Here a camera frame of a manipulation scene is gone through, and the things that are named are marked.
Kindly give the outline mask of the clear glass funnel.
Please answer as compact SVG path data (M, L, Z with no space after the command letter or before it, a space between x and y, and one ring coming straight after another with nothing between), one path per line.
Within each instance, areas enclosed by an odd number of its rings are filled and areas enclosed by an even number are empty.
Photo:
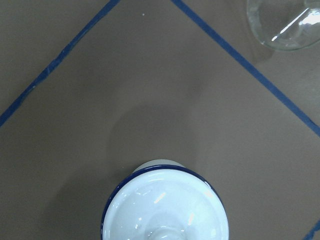
M255 38L273 50L291 52L320 42L318 0L248 0L246 15Z

